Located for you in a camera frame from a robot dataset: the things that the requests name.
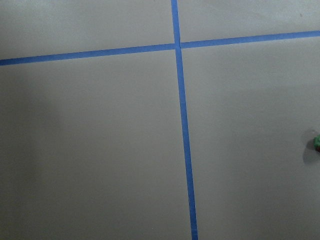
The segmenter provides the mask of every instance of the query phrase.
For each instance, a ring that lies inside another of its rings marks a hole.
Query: gray panel
[[[191,239],[174,51],[0,67],[0,239]]]
[[[172,43],[169,0],[2,0],[0,59]]]
[[[320,239],[320,38],[183,61],[199,239]]]
[[[320,0],[178,0],[181,41],[319,30]]]

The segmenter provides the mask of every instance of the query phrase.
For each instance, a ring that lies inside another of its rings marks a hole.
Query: green object
[[[316,136],[313,140],[314,149],[320,152],[320,135]]]

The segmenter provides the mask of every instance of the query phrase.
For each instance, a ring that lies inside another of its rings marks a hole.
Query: blue tape
[[[0,66],[67,60],[67,59],[92,58],[92,57],[121,55],[121,54],[135,54],[135,53],[155,52],[155,51],[174,50],[174,49],[175,49],[175,44],[169,43],[169,44],[134,46],[134,47],[124,47],[124,48],[96,50],[96,51],[82,51],[82,52],[73,52],[73,53],[52,54],[52,55],[43,55],[43,56],[28,56],[28,57],[19,57],[19,58],[11,58],[11,59],[2,59],[0,60]]]
[[[182,123],[182,138],[183,138],[183,148],[184,148],[186,183],[187,183],[188,199],[189,199],[191,237],[192,237],[192,240],[198,240],[194,178],[193,178],[192,163],[191,163],[184,67],[183,67],[183,60],[182,60],[182,51],[180,46],[180,28],[179,28],[177,0],[171,0],[171,10],[172,10],[172,21],[173,21],[176,71],[177,71],[178,89],[179,89],[180,114],[181,114],[181,123]]]
[[[203,40],[203,41],[189,41],[189,42],[182,42],[180,45],[182,49],[189,49],[189,48],[199,48],[199,47],[228,45],[228,44],[243,44],[243,43],[264,42],[264,41],[283,40],[283,39],[311,38],[311,37],[320,37],[320,31],[302,31],[302,32],[279,33],[279,34],[269,34],[269,35],[259,35],[259,36],[243,36],[243,37],[233,37],[233,38],[223,38],[223,39],[213,39],[213,40]]]

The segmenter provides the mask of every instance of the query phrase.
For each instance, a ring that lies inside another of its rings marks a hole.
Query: vertical blue line
[[[180,113],[181,113],[181,123],[182,123],[186,184],[187,184],[188,199],[189,199],[191,236],[192,236],[192,240],[198,240],[194,178],[192,174],[192,164],[191,164],[184,67],[183,67],[183,60],[182,60],[182,51],[180,46],[180,28],[179,28],[177,0],[171,0],[171,10],[172,10],[172,21],[173,21],[176,72],[177,72],[177,78],[178,78]]]

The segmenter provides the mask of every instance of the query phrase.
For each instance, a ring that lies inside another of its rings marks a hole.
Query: small green object
[[[320,152],[320,135],[316,136],[313,140],[313,146],[314,146],[314,149],[317,151],[317,152]]]

